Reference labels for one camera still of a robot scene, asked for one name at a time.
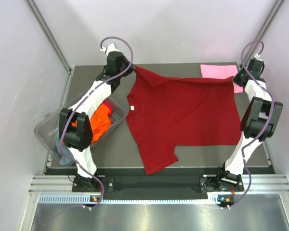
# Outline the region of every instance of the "orange cloth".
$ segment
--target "orange cloth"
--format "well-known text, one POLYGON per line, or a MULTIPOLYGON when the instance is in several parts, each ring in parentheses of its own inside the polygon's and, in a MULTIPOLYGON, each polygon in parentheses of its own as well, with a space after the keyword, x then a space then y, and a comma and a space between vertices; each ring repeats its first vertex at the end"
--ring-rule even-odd
POLYGON ((91 143, 98 141, 101 136, 108 131, 111 126, 109 118, 110 109, 105 104, 101 104, 90 119, 93 139, 91 143))

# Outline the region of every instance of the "cable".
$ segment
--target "cable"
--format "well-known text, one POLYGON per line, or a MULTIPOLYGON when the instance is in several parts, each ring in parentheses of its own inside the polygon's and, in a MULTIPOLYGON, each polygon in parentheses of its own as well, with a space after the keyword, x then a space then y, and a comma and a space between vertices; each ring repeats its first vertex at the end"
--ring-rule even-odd
POLYGON ((243 61, 243 56, 244 56, 244 52, 245 50, 252 44, 254 43, 260 43, 262 45, 262 48, 259 52, 259 55, 262 53, 263 49, 264 49, 264 43, 262 41, 259 41, 259 40, 255 40, 253 42, 250 42, 249 44, 247 44, 245 46, 245 48, 242 50, 242 53, 241 53, 241 62, 242 62, 242 67, 244 68, 244 70, 247 72, 247 74, 249 75, 249 77, 255 81, 255 83, 261 88, 263 89, 266 93, 268 93, 268 95, 271 97, 271 107, 270 107, 270 112, 269 112, 269 115, 268 115, 268 118, 263 126, 263 128, 261 129, 261 131, 258 133, 258 135, 251 141, 249 142, 248 144, 246 144, 244 147, 242 147, 241 151, 242 151, 242 156, 243 156, 243 164, 244 164, 244 169, 246 170, 248 176, 249 176, 249 184, 246 188, 246 190, 244 191, 244 193, 242 194, 242 196, 236 201, 233 203, 233 205, 231 205, 230 207, 233 207, 235 205, 237 205, 247 194, 247 192, 250 190, 250 186, 251 186, 251 173, 249 171, 249 169, 247 168, 247 164, 246 164, 246 160, 245 160, 245 153, 244 153, 244 149, 246 149, 248 146, 250 146, 252 143, 254 143, 256 140, 258 140, 262 134, 264 133, 265 129, 268 127, 269 123, 270 123, 270 120, 272 118, 272 115, 273 115, 273 109, 274 109, 274 105, 275 105, 275 99, 273 97, 273 95, 265 88, 263 87, 255 78, 254 76, 252 76, 252 74, 249 72, 249 70, 246 68, 246 66, 243 64, 244 61, 243 61))
MULTIPOLYGON (((101 43, 100 43, 100 47, 102 48, 103 47, 103 43, 108 40, 108 39, 117 39, 117 40, 120 40, 122 41, 123 43, 125 43, 127 45, 127 47, 129 48, 130 52, 131 52, 131 60, 130 60, 130 63, 129 65, 119 74, 103 81, 102 83, 100 83, 99 85, 97 85, 91 92, 89 92, 89 95, 91 95, 97 88, 99 88, 101 85, 113 80, 113 79, 116 79, 118 77, 120 77, 121 75, 123 75, 125 72, 127 72, 129 70, 129 68, 131 67, 132 65, 132 62, 133 62, 133 59, 134 59, 134 54, 133 54, 133 51, 132 51, 132 48, 131 46, 127 43, 127 41, 125 41, 124 39, 122 38, 119 38, 119 37, 115 37, 115 36, 109 36, 109 37, 106 37, 104 38, 101 43)), ((99 203, 102 201, 103 199, 103 195, 104 195, 104 185, 103 183, 100 181, 100 179, 98 179, 95 175, 91 174, 88 170, 86 170, 74 157, 71 157, 71 156, 68 156, 68 155, 65 155, 63 152, 62 152, 62 146, 63 146, 63 140, 64 140, 64 136, 66 135, 66 131, 67 131, 67 128, 68 128, 68 125, 70 124, 74 114, 76 113, 77 109, 88 99, 88 96, 85 97, 75 108, 74 110, 72 111, 71 115, 69 116, 67 122, 66 122, 66 125, 63 129, 63 132, 62 132, 62 135, 61 135, 61 138, 60 138, 60 146, 59 146, 59 154, 61 154, 62 156, 66 157, 66 158, 69 158, 71 160, 73 160, 80 168, 81 170, 83 170, 85 173, 87 173, 89 176, 91 176, 93 179, 95 179, 99 184, 100 184, 100 187, 101 187, 101 196, 100 196, 100 199, 97 201, 97 203, 91 207, 91 209, 94 209, 96 208, 99 203)), ((47 226, 49 225, 53 220, 55 220, 59 215, 63 214, 64 212, 66 212, 67 210, 69 210, 70 208, 74 208, 74 207, 79 207, 79 206, 82 206, 82 205, 73 205, 71 207, 68 207, 66 209, 64 209, 63 211, 61 211, 60 213, 58 213, 57 215, 55 215, 50 221, 48 221, 47 223, 45 224, 42 224, 40 222, 40 218, 39 218, 39 222, 41 223, 42 226, 47 226)))
POLYGON ((74 182, 71 180, 71 178, 69 177, 69 175, 68 175, 67 177, 68 177, 68 180, 69 180, 70 182, 74 183, 74 182))
POLYGON ((231 195, 232 195, 232 198, 234 199, 235 195, 236 195, 236 191, 235 191, 235 188, 233 186, 231 186, 231 195))
MULTIPOLYGON (((111 36, 111 37, 106 37, 105 39, 103 39, 103 40, 101 41, 101 44, 100 44, 100 47, 101 47, 101 48, 103 47, 103 42, 105 42, 105 41, 108 40, 108 39, 117 39, 117 40, 120 40, 120 41, 124 42, 124 43, 127 45, 127 47, 130 49, 130 52, 131 52, 131 61, 130 61, 129 65, 125 68, 125 70, 123 70, 121 73, 119 73, 119 74, 117 74, 117 75, 115 75, 115 76, 113 76, 113 77, 111 77, 111 78, 103 81, 103 82, 100 83, 99 85, 97 85, 91 92, 89 92, 89 95, 91 95, 91 94, 92 94, 97 88, 99 88, 101 85, 103 85, 103 84, 105 84, 105 83, 107 83, 107 82, 109 82, 109 81, 111 81, 111 80, 113 80, 113 79, 115 79, 115 78, 118 78, 118 77, 120 77, 121 75, 123 75, 125 72, 127 72, 127 71, 129 70, 129 68, 130 68, 131 65, 132 65, 132 62, 133 62, 133 51, 132 51, 131 46, 130 46, 125 40, 123 40, 123 39, 121 39, 121 38, 119 38, 119 37, 111 36)), ((65 127, 64 127, 64 129, 63 129, 62 135, 61 135, 60 146, 59 146, 59 153, 60 153, 61 155, 65 156, 66 158, 69 158, 69 159, 73 160, 73 161, 81 168, 81 170, 83 170, 85 173, 87 173, 89 176, 91 176, 91 177, 94 178, 97 182, 99 182, 99 184, 100 184, 101 187, 102 187, 102 192, 101 192, 101 197, 100 197, 100 199, 98 200, 97 204, 92 207, 92 208, 96 208, 96 207, 99 205, 99 203, 101 202, 102 197, 103 197, 103 195, 104 195, 104 185, 103 185, 103 183, 102 183, 95 175, 93 175, 93 174, 91 174, 90 172, 88 172, 76 159, 74 159, 73 157, 67 156, 67 155, 65 155, 65 154, 62 153, 63 140, 64 140, 64 136, 65 136, 65 134, 66 134, 68 125, 70 124, 70 122, 71 122, 74 114, 76 113, 77 109, 78 109, 87 99, 88 99, 88 96, 86 96, 86 97, 74 108, 74 110, 72 111, 71 115, 69 116, 69 118, 68 118, 68 120, 67 120, 67 122, 66 122, 66 125, 65 125, 65 127)))

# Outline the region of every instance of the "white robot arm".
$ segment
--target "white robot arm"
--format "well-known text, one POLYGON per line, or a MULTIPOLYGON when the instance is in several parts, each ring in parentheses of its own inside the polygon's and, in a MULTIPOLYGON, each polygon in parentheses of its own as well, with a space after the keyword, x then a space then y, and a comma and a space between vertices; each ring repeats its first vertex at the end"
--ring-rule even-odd
POLYGON ((103 72, 96 78, 90 89, 76 104, 70 108, 63 108, 60 112, 59 137, 61 138, 69 116, 76 109, 75 115, 64 134, 63 141, 71 151, 74 159, 78 162, 78 174, 84 178, 91 178, 91 176, 82 168, 92 175, 94 175, 97 170, 90 150, 92 136, 94 135, 90 126, 90 118, 100 104, 119 86, 120 78, 129 75, 134 69, 134 66, 131 65, 129 70, 122 74, 122 76, 103 84, 107 79, 125 70, 130 63, 123 53, 116 49, 113 43, 107 48, 103 47, 101 51, 107 55, 107 65, 104 67, 103 72))
MULTIPOLYGON (((264 69, 263 60, 255 55, 248 65, 248 71, 261 85, 250 79, 244 68, 241 68, 239 73, 235 76, 234 82, 244 87, 244 91, 249 99, 249 106, 241 121, 241 138, 228 160, 226 160, 222 167, 218 168, 218 173, 215 177, 201 177, 200 184, 203 192, 230 192, 231 188, 237 192, 244 191, 242 177, 244 170, 242 148, 251 143, 268 120, 272 99, 270 95, 264 90, 266 89, 265 80, 260 78, 264 69)), ((245 161, 247 162, 256 148, 267 138, 271 137, 276 129, 279 117, 283 109, 283 104, 274 102, 274 109, 272 117, 268 122, 262 135, 244 150, 245 161)))

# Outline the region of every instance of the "gray cloth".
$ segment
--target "gray cloth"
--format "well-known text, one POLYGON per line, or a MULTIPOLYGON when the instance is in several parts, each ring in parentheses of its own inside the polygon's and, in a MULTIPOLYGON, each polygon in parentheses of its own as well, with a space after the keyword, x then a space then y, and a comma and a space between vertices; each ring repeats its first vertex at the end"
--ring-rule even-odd
MULTIPOLYGON (((59 153, 59 147, 60 147, 59 130, 56 133, 55 143, 56 143, 56 147, 57 147, 57 150, 58 150, 58 153, 59 153)), ((62 145, 62 153, 64 155, 73 157, 73 154, 71 153, 71 151, 65 145, 62 145)), ((74 161, 71 160, 70 158, 67 158, 67 157, 65 157, 63 155, 61 155, 61 156, 62 157, 61 157, 61 160, 59 162, 60 165, 65 166, 65 167, 69 167, 69 166, 71 166, 74 163, 74 161)))

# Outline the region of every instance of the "t-shirt sleeve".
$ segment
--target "t-shirt sleeve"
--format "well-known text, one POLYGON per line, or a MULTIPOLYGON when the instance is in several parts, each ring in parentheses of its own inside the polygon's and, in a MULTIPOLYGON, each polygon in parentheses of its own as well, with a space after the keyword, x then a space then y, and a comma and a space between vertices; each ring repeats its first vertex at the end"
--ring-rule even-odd
POLYGON ((155 141, 136 141, 136 143, 147 175, 161 171, 178 161, 174 154, 176 145, 173 143, 155 141))

